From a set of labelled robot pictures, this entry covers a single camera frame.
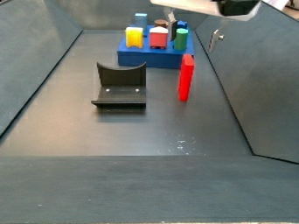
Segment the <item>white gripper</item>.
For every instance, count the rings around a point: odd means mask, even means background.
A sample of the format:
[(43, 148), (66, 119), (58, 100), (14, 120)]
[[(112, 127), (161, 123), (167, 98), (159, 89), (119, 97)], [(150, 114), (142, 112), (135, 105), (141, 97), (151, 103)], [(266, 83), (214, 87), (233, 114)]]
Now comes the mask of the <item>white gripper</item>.
[(213, 32), (210, 38), (210, 52), (213, 52), (219, 40), (225, 39), (225, 29), (230, 24), (230, 19), (239, 21), (249, 21), (257, 14), (262, 0), (254, 10), (243, 16), (226, 17), (221, 14), (218, 4), (211, 0), (150, 0), (153, 4), (165, 6), (163, 13), (169, 21), (169, 30), (171, 33), (171, 40), (175, 40), (178, 20), (174, 15), (174, 9), (199, 12), (215, 17), (222, 17), (219, 28)]

